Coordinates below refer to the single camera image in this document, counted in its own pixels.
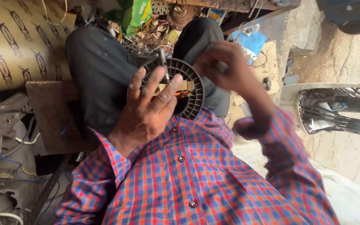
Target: finger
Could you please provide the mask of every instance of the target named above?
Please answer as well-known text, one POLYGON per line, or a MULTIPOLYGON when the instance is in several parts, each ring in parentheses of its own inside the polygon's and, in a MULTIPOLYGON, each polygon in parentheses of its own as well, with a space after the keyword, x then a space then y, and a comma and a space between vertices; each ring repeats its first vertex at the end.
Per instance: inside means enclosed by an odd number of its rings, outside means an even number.
POLYGON ((166 74, 166 70, 163 66, 156 67, 150 75, 145 86, 141 90, 140 97, 143 98, 144 102, 150 102, 151 98, 156 91, 159 83, 166 74))
POLYGON ((140 87, 142 79, 145 76, 145 69, 141 67, 138 71, 133 75, 129 87, 127 88, 127 99, 138 99, 140 94, 140 87))
POLYGON ((167 105, 170 100, 173 98, 174 93, 177 91, 177 88, 182 84, 183 77, 180 74, 176 74, 165 88, 154 98, 150 105, 152 112, 159 112, 162 108, 167 105))
POLYGON ((177 98, 176 96, 172 96, 172 99, 159 112, 159 118, 162 118, 163 121, 168 121, 172 117, 176 105, 177 98))
POLYGON ((197 62, 194 64, 194 69, 199 74, 206 76, 214 84, 217 84, 223 76, 226 76, 220 70, 218 70, 216 66, 211 66, 206 62, 197 62))

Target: shirt sleeve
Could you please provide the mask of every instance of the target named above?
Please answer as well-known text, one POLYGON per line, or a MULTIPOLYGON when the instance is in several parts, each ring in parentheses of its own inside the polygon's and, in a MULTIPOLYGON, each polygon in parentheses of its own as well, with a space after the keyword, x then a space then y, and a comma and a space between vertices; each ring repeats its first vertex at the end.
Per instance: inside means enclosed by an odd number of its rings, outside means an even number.
POLYGON ((55 209, 56 224, 101 224, 104 210, 131 162, 102 135, 102 145, 73 170, 73 183, 55 209))
MULTIPOLYGON (((246 117, 235 123, 238 134, 253 137, 246 117)), ((270 128, 258 137, 268 162, 267 181, 299 212, 309 224, 339 224, 328 201, 320 173, 309 162, 308 154, 294 130, 292 116, 277 109, 270 128)))

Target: green plastic bag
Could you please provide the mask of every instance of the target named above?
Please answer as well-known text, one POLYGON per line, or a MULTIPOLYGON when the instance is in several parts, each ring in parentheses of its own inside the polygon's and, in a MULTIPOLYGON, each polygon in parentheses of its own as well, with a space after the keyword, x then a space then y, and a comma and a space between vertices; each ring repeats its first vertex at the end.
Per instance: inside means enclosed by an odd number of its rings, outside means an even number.
POLYGON ((150 0, 117 0, 122 10, 107 12, 107 17, 118 23, 123 36, 130 37, 140 30, 140 25, 150 19, 152 14, 150 0))

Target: shirt cuff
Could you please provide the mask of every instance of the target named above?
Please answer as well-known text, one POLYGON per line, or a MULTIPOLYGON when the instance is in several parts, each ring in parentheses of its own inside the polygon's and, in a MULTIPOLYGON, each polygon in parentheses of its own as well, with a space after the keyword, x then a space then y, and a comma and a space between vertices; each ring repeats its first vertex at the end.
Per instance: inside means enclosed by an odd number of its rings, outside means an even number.
POLYGON ((90 128, 94 134, 100 140, 103 149, 100 151, 106 151, 108 154, 110 165, 112 166, 113 172, 115 174, 115 184, 118 187, 119 184, 123 181, 124 177, 126 176, 127 172, 131 169, 131 161, 129 159, 124 158, 113 145, 109 142, 109 140, 103 136, 102 134, 98 133, 97 131, 90 128))
POLYGON ((270 118, 270 125, 266 133, 258 133, 252 129, 254 120, 252 117, 244 117, 239 119, 234 124, 236 133, 245 139, 258 139, 262 144, 273 144, 283 139, 294 130, 294 120, 291 113, 288 113, 280 108, 276 108, 275 113, 270 118))

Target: black pants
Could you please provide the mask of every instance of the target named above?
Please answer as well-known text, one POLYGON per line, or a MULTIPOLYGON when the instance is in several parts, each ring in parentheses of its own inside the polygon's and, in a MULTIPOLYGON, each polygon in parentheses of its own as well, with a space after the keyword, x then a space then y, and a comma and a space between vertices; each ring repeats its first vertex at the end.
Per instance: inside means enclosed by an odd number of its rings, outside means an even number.
MULTIPOLYGON (((212 41, 223 40, 219 25, 209 18, 187 24, 174 47, 173 57, 192 65, 212 41)), ((139 68, 137 60, 110 34, 95 27, 82 27, 66 40, 70 73, 80 93, 85 124, 108 135, 126 104, 127 86, 139 68)), ((202 76, 203 107, 217 117, 227 115, 230 93, 202 76)))

